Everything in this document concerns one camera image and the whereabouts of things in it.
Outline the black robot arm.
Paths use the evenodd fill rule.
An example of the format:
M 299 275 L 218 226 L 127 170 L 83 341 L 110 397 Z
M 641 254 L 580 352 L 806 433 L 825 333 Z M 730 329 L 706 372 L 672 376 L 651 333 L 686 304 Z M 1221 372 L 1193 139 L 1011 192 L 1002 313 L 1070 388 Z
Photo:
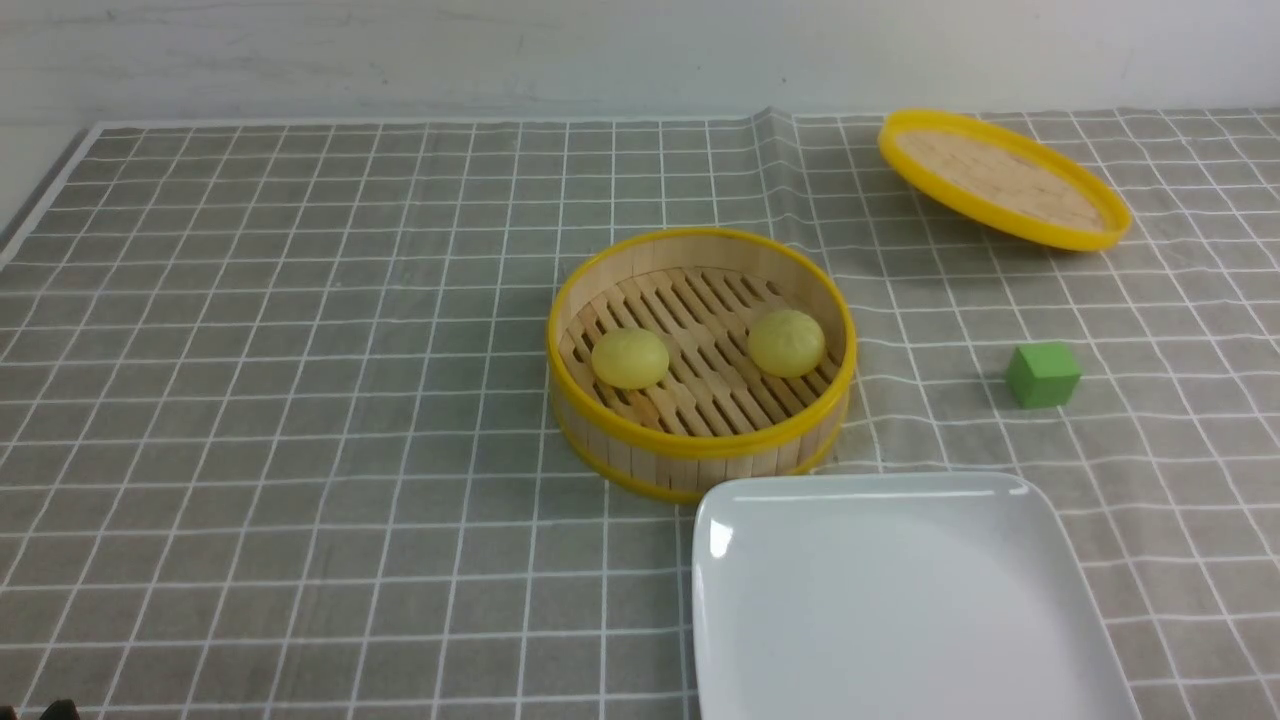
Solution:
M 79 710 L 73 700 L 58 700 L 50 703 L 38 720 L 81 720 Z

